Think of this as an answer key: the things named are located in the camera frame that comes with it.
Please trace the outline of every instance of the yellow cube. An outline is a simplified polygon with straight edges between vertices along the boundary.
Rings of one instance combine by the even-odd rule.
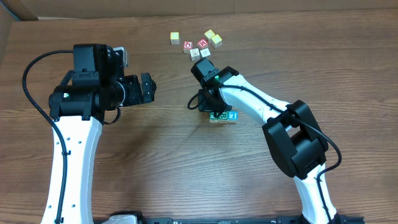
[[[217,48],[223,44],[223,39],[220,37],[220,35],[215,35],[214,37],[211,38],[211,44]]]
[[[211,38],[214,37],[215,35],[216,34],[211,29],[205,32],[205,38],[209,42],[211,42]]]
[[[170,40],[172,44],[180,44],[180,34],[178,32],[171,32]]]

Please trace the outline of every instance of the wood grain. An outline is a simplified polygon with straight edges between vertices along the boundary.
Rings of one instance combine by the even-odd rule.
[[[150,72],[155,101],[122,109],[99,140],[93,214],[142,210],[148,217],[261,218],[298,215],[292,179],[274,164],[261,128],[210,124],[186,109],[199,84],[169,32],[198,41],[209,28],[223,45],[213,63],[240,71],[278,99],[307,102],[343,163],[327,174],[339,213],[397,223],[398,9],[278,12],[18,22],[0,71],[0,223],[39,223],[49,190],[52,132],[21,88],[36,56],[73,44],[129,51],[126,74]],[[35,65],[28,89],[48,112],[49,94],[73,68],[71,55]],[[106,119],[115,115],[109,112]],[[336,161],[327,152],[328,162]]]

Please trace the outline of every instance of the black bracket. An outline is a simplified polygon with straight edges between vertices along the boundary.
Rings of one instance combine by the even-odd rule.
[[[300,130],[290,137],[286,128],[299,126],[291,119],[292,116],[321,131],[308,105],[300,100],[288,105],[285,113],[268,119],[262,130],[271,156],[281,171],[289,177],[297,176],[303,180],[317,165],[325,163],[328,143],[305,126],[300,126]]]

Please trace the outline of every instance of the red cube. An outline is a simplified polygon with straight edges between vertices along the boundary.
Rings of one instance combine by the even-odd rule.
[[[193,47],[192,42],[184,41],[184,53],[190,54],[191,53],[190,51],[191,51],[192,47]]]
[[[202,40],[199,40],[198,47],[200,50],[206,49],[209,47],[209,42],[203,38]]]

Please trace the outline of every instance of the tabletop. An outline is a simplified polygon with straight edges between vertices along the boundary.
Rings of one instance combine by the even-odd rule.
[[[95,218],[119,210],[147,217],[266,218],[300,215],[293,180],[275,165],[261,127],[238,110],[236,124],[187,109],[199,83],[180,40],[212,29],[218,68],[231,66],[279,100],[306,102],[343,162],[327,173],[340,214],[398,222],[398,9],[275,12],[15,22],[0,71],[0,223],[40,223],[49,191],[52,130],[24,95],[21,77],[37,56],[73,44],[123,46],[126,75],[149,72],[155,101],[122,108],[104,126],[95,157]],[[72,55],[33,66],[30,94],[48,98]],[[116,112],[106,114],[108,121]],[[326,165],[336,161],[330,148]]]

